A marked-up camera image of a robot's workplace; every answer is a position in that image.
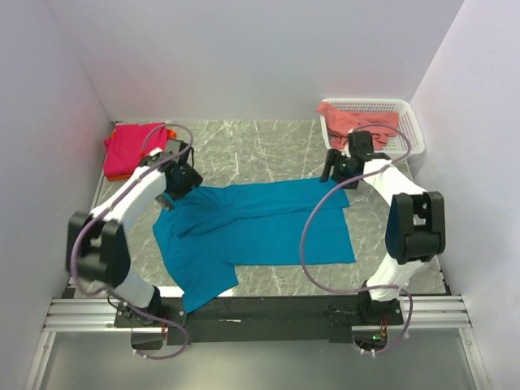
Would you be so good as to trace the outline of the blue t shirt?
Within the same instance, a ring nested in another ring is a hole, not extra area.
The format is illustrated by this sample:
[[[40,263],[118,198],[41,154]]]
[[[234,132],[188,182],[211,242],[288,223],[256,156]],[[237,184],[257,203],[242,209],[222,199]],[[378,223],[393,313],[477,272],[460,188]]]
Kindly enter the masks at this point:
[[[345,192],[335,192],[310,217],[333,187],[316,178],[201,186],[162,211],[154,237],[167,272],[184,292],[186,312],[237,286],[238,266],[299,264],[302,236],[306,264],[353,263]]]

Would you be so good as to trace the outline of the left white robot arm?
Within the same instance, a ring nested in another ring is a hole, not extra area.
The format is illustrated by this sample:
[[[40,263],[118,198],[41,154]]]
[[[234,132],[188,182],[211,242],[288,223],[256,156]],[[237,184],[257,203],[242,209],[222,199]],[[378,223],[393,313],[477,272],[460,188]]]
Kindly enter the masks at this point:
[[[125,184],[100,206],[76,212],[67,227],[66,268],[75,280],[99,283],[151,327],[167,317],[158,287],[132,270],[127,234],[151,202],[164,210],[202,184],[193,147],[180,140],[150,151]]]

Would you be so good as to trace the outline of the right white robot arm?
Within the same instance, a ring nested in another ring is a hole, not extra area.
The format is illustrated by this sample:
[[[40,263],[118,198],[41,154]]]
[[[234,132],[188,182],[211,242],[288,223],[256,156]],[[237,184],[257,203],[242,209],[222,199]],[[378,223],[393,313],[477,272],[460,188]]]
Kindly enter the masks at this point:
[[[328,150],[319,181],[333,179],[343,189],[356,189],[363,180],[389,205],[384,236],[387,253],[357,294],[357,316],[374,324],[391,313],[415,272],[444,252],[444,197],[416,185],[386,154],[375,152],[366,125],[351,130],[347,144],[346,152]]]

